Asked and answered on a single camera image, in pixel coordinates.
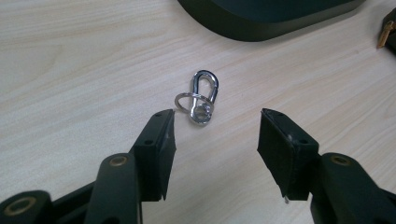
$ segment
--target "black plastic part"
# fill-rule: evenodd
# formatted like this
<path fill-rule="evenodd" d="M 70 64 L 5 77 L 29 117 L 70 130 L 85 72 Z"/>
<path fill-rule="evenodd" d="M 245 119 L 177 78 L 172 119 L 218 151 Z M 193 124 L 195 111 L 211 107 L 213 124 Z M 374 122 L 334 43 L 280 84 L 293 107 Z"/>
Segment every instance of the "black plastic part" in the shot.
<path fill-rule="evenodd" d="M 84 223 L 141 223 L 134 155 L 120 153 L 102 161 Z"/>
<path fill-rule="evenodd" d="M 172 109 L 156 113 L 130 153 L 105 159 L 95 182 L 53 203 L 45 191 L 23 192 L 3 201 L 0 203 L 0 223 L 141 223 L 141 202 L 159 201 L 166 195 L 176 151 L 174 120 Z M 109 167 L 108 160 L 119 155 L 128 158 L 128 164 L 121 168 L 115 160 L 112 164 L 116 166 Z M 25 197 L 34 197 L 34 206 L 8 216 L 9 206 Z M 13 205 L 11 212 L 21 209 L 26 202 Z"/>
<path fill-rule="evenodd" d="M 358 162 L 345 155 L 327 153 L 319 164 L 319 181 L 336 216 L 333 223 L 396 223 L 396 207 Z M 315 211 L 312 213 L 315 223 L 327 223 L 319 222 Z"/>
<path fill-rule="evenodd" d="M 263 41 L 347 13 L 364 0 L 178 0 L 207 29 L 241 41 Z"/>
<path fill-rule="evenodd" d="M 282 196 L 307 200 L 309 166 L 318 160 L 319 144 L 288 116 L 262 110 L 258 151 L 279 185 Z"/>
<path fill-rule="evenodd" d="M 176 152 L 174 114 L 169 109 L 153 115 L 130 150 L 136 158 L 142 202 L 166 199 Z"/>
<path fill-rule="evenodd" d="M 385 18 L 382 20 L 382 27 L 387 24 L 388 21 L 396 22 L 396 8 L 393 9 Z M 393 30 L 389 33 L 386 45 L 392 50 L 392 52 L 396 53 L 396 30 Z"/>
<path fill-rule="evenodd" d="M 0 223 L 53 223 L 50 195 L 42 190 L 26 191 L 0 203 Z"/>
<path fill-rule="evenodd" d="M 57 224 L 76 224 L 84 221 L 94 182 L 53 202 L 52 215 Z"/>

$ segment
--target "metal screw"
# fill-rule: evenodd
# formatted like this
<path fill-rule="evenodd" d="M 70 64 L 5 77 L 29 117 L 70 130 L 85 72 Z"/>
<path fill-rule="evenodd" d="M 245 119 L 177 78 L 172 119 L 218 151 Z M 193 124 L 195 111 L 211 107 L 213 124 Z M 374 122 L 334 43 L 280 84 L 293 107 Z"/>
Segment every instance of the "metal screw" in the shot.
<path fill-rule="evenodd" d="M 338 165 L 343 165 L 343 166 L 348 166 L 350 165 L 350 159 L 342 156 L 332 156 L 331 157 L 332 162 Z"/>
<path fill-rule="evenodd" d="M 124 156 L 118 156 L 118 157 L 115 157 L 115 158 L 111 159 L 110 165 L 111 166 L 122 166 L 127 161 L 128 161 L 128 158 L 126 158 Z"/>
<path fill-rule="evenodd" d="M 4 214 L 8 217 L 14 217 L 29 210 L 37 201 L 34 197 L 24 197 L 9 204 L 4 210 Z"/>

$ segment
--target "light wood tabletop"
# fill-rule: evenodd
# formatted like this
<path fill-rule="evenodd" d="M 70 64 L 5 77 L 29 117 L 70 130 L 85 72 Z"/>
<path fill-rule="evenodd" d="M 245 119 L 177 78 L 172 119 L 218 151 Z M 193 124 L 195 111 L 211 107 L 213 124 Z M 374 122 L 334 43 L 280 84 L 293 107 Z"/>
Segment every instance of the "light wood tabletop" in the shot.
<path fill-rule="evenodd" d="M 146 224 L 313 223 L 310 200 L 286 204 L 257 152 L 262 108 L 396 192 L 396 56 L 376 48 L 395 7 L 367 0 L 248 43 L 207 30 L 175 0 L 1 1 L 0 202 L 34 189 L 56 200 L 91 183 L 168 108 L 177 152 L 166 201 L 143 203 Z M 205 127 L 174 104 L 201 69 L 219 79 Z"/>

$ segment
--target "wooden table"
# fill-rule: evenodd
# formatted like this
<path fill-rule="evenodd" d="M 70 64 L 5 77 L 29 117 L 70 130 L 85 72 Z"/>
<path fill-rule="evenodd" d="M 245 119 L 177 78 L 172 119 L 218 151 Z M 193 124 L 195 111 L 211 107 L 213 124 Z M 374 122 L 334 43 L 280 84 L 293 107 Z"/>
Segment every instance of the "wooden table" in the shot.
<path fill-rule="evenodd" d="M 176 109 L 200 69 L 219 79 L 213 119 L 201 128 L 177 110 L 167 200 L 143 203 L 146 224 L 313 223 L 310 202 L 285 204 L 257 152 L 265 107 L 395 192 L 396 57 L 375 48 L 395 7 L 368 0 L 246 43 L 208 31 L 177 1 L 2 1 L 0 201 L 33 189 L 55 200 L 92 182 L 153 114 Z"/>

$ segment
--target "metal carabiner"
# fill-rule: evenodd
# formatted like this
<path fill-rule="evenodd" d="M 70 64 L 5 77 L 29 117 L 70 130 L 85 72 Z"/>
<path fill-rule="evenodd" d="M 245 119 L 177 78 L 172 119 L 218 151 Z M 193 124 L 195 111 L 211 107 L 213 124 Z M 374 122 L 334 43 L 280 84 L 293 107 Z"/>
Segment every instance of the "metal carabiner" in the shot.
<path fill-rule="evenodd" d="M 209 97 L 206 98 L 199 94 L 199 81 L 204 78 L 211 84 L 211 92 Z M 175 105 L 177 108 L 181 109 L 183 112 L 190 114 L 190 119 L 199 125 L 206 125 L 212 118 L 213 111 L 215 109 L 215 100 L 218 95 L 219 81 L 216 76 L 206 70 L 201 70 L 197 72 L 192 77 L 192 92 L 184 92 L 175 98 Z M 186 109 L 183 107 L 179 100 L 184 97 L 192 98 L 191 109 Z M 198 100 L 203 101 L 202 104 L 198 105 Z"/>

